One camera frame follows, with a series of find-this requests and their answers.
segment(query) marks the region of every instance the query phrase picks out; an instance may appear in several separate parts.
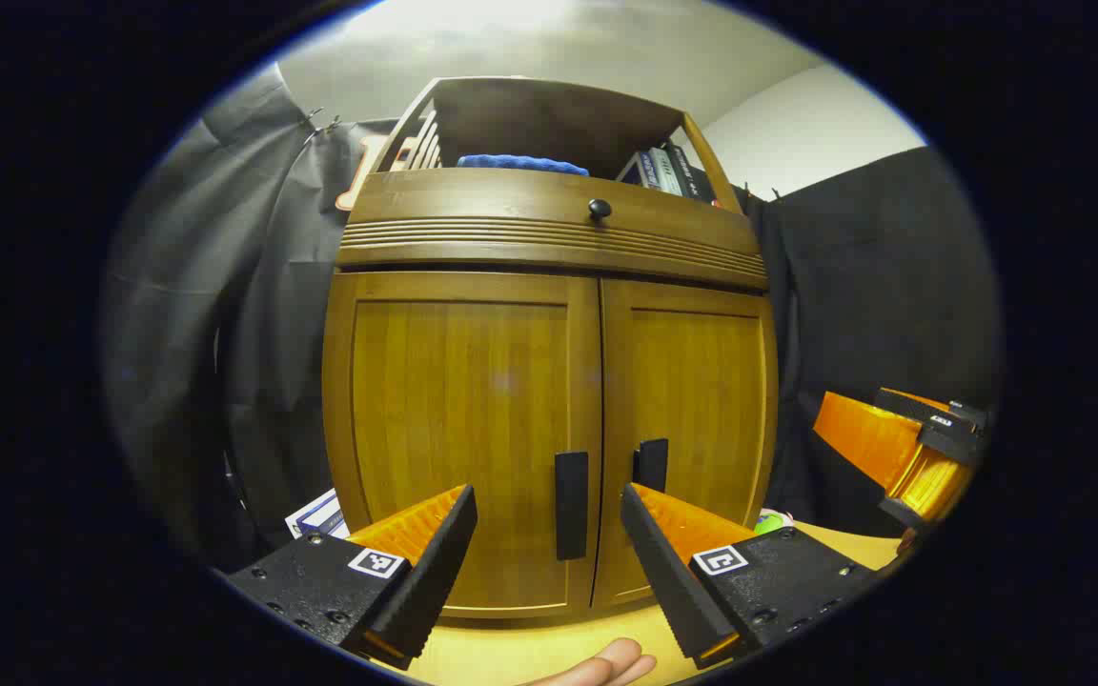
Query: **cabinet door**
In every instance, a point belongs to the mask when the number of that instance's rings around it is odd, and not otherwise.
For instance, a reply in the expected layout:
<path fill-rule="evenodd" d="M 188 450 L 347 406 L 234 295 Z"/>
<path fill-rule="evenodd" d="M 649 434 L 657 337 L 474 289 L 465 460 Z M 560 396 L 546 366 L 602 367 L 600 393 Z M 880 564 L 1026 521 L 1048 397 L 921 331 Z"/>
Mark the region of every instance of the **cabinet door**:
<path fill-rule="evenodd" d="M 668 439 L 669 495 L 755 524 L 776 424 L 766 299 L 610 279 L 602 293 L 604 509 L 595 605 L 650 595 L 618 505 L 641 440 Z"/>
<path fill-rule="evenodd" d="M 479 522 L 445 616 L 587 607 L 601 487 L 593 278 L 336 274 L 324 432 L 350 530 L 472 483 Z M 558 561 L 553 456 L 589 457 L 585 556 Z"/>

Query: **black door handle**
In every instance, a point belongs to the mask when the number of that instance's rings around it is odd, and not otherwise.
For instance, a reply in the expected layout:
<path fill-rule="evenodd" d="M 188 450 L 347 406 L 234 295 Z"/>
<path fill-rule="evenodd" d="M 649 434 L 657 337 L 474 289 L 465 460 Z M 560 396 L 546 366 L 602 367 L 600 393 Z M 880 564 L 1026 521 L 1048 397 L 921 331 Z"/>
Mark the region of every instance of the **black door handle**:
<path fill-rule="evenodd" d="M 668 439 L 643 440 L 632 452 L 632 482 L 662 494 L 668 487 Z"/>
<path fill-rule="evenodd" d="M 558 560 L 587 556 L 587 453 L 553 456 L 558 501 Z"/>

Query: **white wall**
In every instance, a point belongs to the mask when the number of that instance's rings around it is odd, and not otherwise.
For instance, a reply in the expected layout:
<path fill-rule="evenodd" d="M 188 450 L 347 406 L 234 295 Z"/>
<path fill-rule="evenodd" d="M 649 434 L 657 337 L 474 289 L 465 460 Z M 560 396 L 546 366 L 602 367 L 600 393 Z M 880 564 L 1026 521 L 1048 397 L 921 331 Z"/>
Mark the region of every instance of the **white wall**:
<path fill-rule="evenodd" d="M 757 92 L 703 126 L 728 181 L 774 199 L 925 140 L 888 104 L 833 66 L 814 67 Z M 684 145 L 690 160 L 697 153 Z"/>

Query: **cabinet drawer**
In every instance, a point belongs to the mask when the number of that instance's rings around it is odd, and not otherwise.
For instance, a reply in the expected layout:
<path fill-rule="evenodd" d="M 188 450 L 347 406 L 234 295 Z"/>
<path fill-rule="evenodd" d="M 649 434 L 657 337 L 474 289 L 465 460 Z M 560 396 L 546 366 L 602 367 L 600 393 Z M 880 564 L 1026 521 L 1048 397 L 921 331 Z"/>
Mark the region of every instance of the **cabinet drawer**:
<path fill-rule="evenodd" d="M 609 203 L 592 221 L 589 203 Z M 539 170 L 371 175 L 340 265 L 461 261 L 614 270 L 766 288 L 749 217 L 606 179 Z"/>

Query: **book spine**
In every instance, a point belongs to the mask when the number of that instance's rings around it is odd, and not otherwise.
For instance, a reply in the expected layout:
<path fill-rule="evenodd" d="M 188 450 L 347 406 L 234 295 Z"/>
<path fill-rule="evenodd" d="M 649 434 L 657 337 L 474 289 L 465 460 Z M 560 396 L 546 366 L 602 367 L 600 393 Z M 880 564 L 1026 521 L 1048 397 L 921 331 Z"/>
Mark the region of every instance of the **book spine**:
<path fill-rule="evenodd" d="M 654 159 L 654 170 L 659 173 L 659 183 L 663 187 L 663 191 L 683 195 L 680 182 L 675 181 L 675 171 L 672 170 L 672 160 L 669 159 L 668 153 L 661 148 L 650 148 L 650 155 Z"/>
<path fill-rule="evenodd" d="M 662 191 L 663 187 L 659 182 L 659 175 L 654 173 L 654 159 L 650 156 L 650 153 L 640 150 L 638 151 L 638 161 L 640 161 L 641 168 L 641 183 L 646 188 L 653 188 L 656 191 Z"/>
<path fill-rule="evenodd" d="M 668 157 L 672 160 L 672 170 L 675 171 L 675 181 L 681 184 L 681 195 L 697 200 L 701 192 L 697 191 L 697 180 L 693 178 L 693 170 L 690 169 L 688 157 L 684 156 L 684 148 L 669 140 L 666 150 Z"/>

